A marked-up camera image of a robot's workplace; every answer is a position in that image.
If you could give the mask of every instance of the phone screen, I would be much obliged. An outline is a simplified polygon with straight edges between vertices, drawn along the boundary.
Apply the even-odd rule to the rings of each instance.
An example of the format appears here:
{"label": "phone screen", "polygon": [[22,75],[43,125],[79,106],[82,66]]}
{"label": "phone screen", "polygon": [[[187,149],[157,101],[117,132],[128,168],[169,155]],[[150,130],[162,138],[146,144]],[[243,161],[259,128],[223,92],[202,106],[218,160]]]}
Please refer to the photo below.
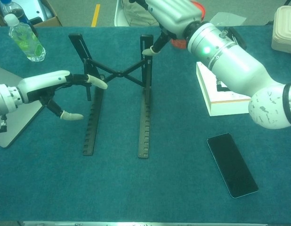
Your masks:
{"label": "phone screen", "polygon": [[207,144],[233,198],[259,190],[229,133],[207,139]]}

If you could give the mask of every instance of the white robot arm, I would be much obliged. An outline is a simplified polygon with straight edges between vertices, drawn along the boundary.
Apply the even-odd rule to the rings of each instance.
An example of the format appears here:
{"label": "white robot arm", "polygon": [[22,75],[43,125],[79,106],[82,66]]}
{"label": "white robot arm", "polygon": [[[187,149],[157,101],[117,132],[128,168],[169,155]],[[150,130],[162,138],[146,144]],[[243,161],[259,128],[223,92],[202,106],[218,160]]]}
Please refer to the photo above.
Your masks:
{"label": "white robot arm", "polygon": [[40,102],[64,120],[80,120],[81,114],[72,114],[62,110],[54,101],[53,96],[59,88],[72,85],[89,86],[92,84],[102,89],[107,84],[88,74],[71,74],[69,71],[56,71],[22,79],[16,87],[0,85],[0,116],[15,111],[19,105],[33,101]]}
{"label": "white robot arm", "polygon": [[188,51],[233,92],[252,97],[249,114],[268,129],[291,126],[291,84],[274,81],[263,64],[211,23],[190,0],[130,0],[153,15],[162,28],[155,44],[144,50],[155,55],[170,40],[187,40]]}

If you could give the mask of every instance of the silver laptop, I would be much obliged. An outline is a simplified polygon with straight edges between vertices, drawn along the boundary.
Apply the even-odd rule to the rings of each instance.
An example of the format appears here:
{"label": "silver laptop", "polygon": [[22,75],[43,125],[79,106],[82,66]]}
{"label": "silver laptop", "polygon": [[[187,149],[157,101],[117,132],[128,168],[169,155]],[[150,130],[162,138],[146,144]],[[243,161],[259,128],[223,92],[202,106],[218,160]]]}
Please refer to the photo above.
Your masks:
{"label": "silver laptop", "polygon": [[[17,86],[22,78],[0,68],[0,84],[7,84],[8,86]],[[17,136],[24,130],[26,125],[32,120],[32,118],[42,108],[42,104],[39,101],[32,102],[30,104],[22,104],[14,112],[8,113],[7,127],[8,131],[0,133],[0,146],[8,147]]]}

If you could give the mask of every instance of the water bottle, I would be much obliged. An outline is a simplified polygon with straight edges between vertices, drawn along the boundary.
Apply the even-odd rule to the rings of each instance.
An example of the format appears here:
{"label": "water bottle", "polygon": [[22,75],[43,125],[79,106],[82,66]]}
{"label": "water bottle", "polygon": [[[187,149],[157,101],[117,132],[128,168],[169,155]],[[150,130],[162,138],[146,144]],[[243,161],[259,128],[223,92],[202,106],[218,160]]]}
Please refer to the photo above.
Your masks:
{"label": "water bottle", "polygon": [[32,23],[28,20],[27,16],[24,13],[23,8],[19,4],[13,2],[12,0],[1,0],[1,2],[3,4],[2,6],[3,16],[6,16],[7,14],[10,13],[14,14],[20,22],[28,24],[31,27],[33,33],[36,36],[38,36],[36,29],[34,28]]}
{"label": "water bottle", "polygon": [[7,14],[4,20],[10,26],[9,36],[31,61],[42,61],[46,51],[28,24],[19,22],[14,14]]}

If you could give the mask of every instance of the white box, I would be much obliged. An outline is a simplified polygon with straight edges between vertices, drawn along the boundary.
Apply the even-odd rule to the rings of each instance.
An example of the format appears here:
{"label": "white box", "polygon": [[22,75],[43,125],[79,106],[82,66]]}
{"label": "white box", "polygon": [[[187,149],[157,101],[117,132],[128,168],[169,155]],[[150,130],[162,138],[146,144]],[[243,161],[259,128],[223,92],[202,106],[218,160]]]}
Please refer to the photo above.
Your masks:
{"label": "white box", "polygon": [[248,113],[250,97],[232,91],[217,91],[216,76],[201,62],[197,62],[196,74],[210,116]]}
{"label": "white box", "polygon": [[291,53],[291,6],[281,6],[275,13],[271,47]]}

